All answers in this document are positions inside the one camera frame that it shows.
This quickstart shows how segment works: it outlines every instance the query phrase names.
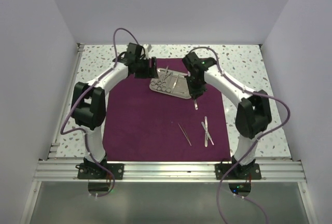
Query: white wall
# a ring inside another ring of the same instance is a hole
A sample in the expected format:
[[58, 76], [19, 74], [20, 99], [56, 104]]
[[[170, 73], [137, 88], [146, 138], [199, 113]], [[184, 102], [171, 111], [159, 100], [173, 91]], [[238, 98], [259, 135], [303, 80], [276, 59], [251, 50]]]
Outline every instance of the white wall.
[[273, 92], [291, 108], [287, 140], [321, 223], [332, 223], [331, 41], [332, 0], [289, 0], [262, 47]]
[[0, 223], [18, 223], [77, 52], [54, 0], [0, 0]]
[[262, 44], [288, 0], [55, 0], [77, 42]]

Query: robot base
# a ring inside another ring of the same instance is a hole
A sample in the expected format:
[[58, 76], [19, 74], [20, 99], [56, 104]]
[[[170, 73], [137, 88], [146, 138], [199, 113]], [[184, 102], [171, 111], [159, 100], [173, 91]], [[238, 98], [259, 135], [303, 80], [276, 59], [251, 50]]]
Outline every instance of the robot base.
[[[100, 165], [111, 171], [115, 180], [122, 180], [125, 165], [123, 163], [107, 163], [106, 158], [100, 162]], [[83, 163], [75, 166], [78, 169], [77, 179], [93, 180], [106, 179], [106, 172], [95, 163], [83, 159]]]
[[[225, 178], [225, 180], [247, 180], [251, 175], [251, 180], [261, 180], [261, 173], [259, 164], [253, 160], [248, 165], [238, 165], [233, 171], [231, 171]], [[222, 176], [235, 164], [237, 161], [232, 157], [232, 163], [218, 163], [215, 164], [216, 179], [220, 180]]]

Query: purple cloth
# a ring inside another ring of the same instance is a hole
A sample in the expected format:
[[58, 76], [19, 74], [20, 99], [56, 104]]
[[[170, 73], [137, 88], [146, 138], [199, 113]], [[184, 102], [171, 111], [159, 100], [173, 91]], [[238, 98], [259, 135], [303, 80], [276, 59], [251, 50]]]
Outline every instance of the purple cloth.
[[[181, 59], [158, 59], [157, 66], [187, 72]], [[103, 144], [111, 161], [221, 161], [230, 159], [221, 93], [210, 85], [198, 98], [185, 100], [154, 92], [150, 79], [131, 75], [109, 93]], [[209, 141], [204, 146], [201, 122], [207, 116]], [[192, 146], [178, 126], [185, 129]]]

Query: speckled floor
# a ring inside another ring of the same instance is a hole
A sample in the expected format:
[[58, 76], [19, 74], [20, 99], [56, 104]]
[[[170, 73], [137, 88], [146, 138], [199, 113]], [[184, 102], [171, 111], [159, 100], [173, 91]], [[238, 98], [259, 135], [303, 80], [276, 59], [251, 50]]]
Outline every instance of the speckled floor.
[[[183, 58], [193, 47], [200, 45], [152, 45], [149, 56], [157, 58]], [[272, 95], [269, 78], [257, 45], [209, 45], [219, 55], [222, 67], [238, 81], [248, 87], [265, 90]], [[126, 45], [117, 45], [118, 53], [125, 51]], [[207, 50], [197, 50], [197, 55], [209, 57], [212, 54]], [[85, 45], [81, 57], [75, 83], [93, 79], [108, 68], [114, 58], [113, 45]], [[226, 114], [227, 130], [230, 143], [230, 152], [233, 154], [238, 144], [238, 132], [235, 128], [236, 108], [231, 101], [223, 96]], [[274, 101], [270, 101], [272, 111], [272, 123], [269, 128], [280, 124], [280, 116]], [[76, 127], [75, 121], [70, 119], [66, 129]], [[58, 134], [57, 142], [60, 146], [56, 157], [84, 157], [85, 147], [83, 136], [80, 132], [66, 136]], [[290, 158], [288, 144], [283, 130], [277, 130], [264, 137], [258, 144], [257, 157]]]

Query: metal extrusion bar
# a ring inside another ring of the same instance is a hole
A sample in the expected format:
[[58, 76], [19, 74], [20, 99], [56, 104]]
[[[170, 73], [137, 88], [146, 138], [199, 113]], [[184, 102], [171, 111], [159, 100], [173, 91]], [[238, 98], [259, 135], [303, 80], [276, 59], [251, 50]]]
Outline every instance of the metal extrusion bar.
[[30, 193], [27, 196], [27, 201], [25, 204], [25, 208], [23, 210], [23, 214], [20, 220], [20, 224], [29, 224], [33, 210], [35, 208], [35, 204], [37, 202], [37, 197], [40, 191], [41, 181], [34, 181], [32, 182]]
[[[81, 160], [39, 161], [34, 176], [36, 181], [87, 181], [77, 179], [75, 165]], [[291, 160], [257, 159], [264, 182], [306, 182], [301, 162]], [[118, 182], [201, 182], [216, 183], [214, 165], [218, 162], [121, 162], [124, 164], [123, 179]]]
[[[75, 61], [75, 65], [73, 66], [73, 70], [71, 73], [71, 75], [72, 75], [71, 82], [68, 84], [68, 87], [66, 89], [66, 98], [63, 101], [63, 104], [61, 107], [61, 115], [58, 118], [57, 127], [55, 128], [55, 133], [52, 138], [52, 141], [55, 143], [59, 140], [62, 120], [63, 120], [64, 115], [66, 114], [67, 106], [68, 106], [71, 96], [73, 94], [72, 92], [73, 92], [73, 88], [74, 88], [74, 84], [75, 84], [76, 72], [78, 70], [79, 63], [80, 63], [81, 57], [83, 55], [84, 46], [85, 46], [85, 44], [78, 44], [78, 47], [77, 47], [76, 61]], [[54, 154], [50, 153], [49, 158], [53, 158], [55, 156], [56, 156], [56, 152], [54, 152]]]
[[318, 223], [319, 221], [317, 218], [317, 214], [309, 196], [308, 185], [306, 183], [298, 183], [298, 186], [302, 197], [303, 205], [307, 213], [309, 224]]

